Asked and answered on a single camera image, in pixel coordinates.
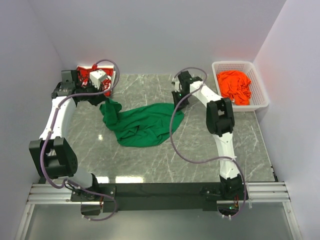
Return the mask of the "green t-shirt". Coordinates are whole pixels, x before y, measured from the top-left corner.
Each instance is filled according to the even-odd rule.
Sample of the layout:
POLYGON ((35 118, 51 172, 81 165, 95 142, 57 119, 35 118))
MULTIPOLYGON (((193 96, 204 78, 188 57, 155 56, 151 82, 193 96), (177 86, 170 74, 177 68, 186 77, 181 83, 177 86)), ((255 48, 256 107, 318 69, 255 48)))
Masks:
POLYGON ((102 121, 114 133, 123 147, 158 146, 170 138, 184 119, 184 113, 174 112, 172 103, 154 103, 123 111, 122 105, 110 98, 99 107, 102 121))

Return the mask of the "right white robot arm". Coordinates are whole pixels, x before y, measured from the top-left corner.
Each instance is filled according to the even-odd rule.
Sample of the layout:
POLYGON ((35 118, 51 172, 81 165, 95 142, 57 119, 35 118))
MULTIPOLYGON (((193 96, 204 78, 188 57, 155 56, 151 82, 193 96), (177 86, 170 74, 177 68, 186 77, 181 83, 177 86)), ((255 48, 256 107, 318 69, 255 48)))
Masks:
POLYGON ((243 200, 248 197, 245 175, 243 174, 234 152, 233 146, 233 128, 235 118, 233 106, 229 98, 224 98, 207 85, 208 75, 204 74, 204 79, 199 76, 191 76, 189 70, 202 69, 197 67, 187 67, 179 71, 173 78, 174 91, 172 97, 174 101, 174 110, 169 124, 169 139, 176 154, 183 160, 192 164, 204 164, 218 160, 220 184, 219 193, 226 200, 233 199, 243 193, 243 200), (188 98, 196 97, 206 107, 205 123, 210 134, 213 135, 218 156, 207 160, 194 161, 184 157, 176 148, 173 140, 173 122, 176 112, 189 104, 188 98))

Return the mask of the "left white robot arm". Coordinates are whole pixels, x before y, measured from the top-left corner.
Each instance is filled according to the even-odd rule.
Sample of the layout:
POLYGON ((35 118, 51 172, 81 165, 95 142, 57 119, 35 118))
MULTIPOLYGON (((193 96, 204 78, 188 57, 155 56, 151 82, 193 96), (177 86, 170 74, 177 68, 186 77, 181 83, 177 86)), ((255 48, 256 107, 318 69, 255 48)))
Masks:
POLYGON ((71 118, 79 102, 97 106, 110 96, 117 71, 114 66, 96 64, 61 71, 61 81, 51 93, 51 111, 38 140, 29 143, 29 152, 39 176, 61 189, 69 187, 88 201, 100 195, 96 176, 78 166, 78 159, 68 143, 71 118))

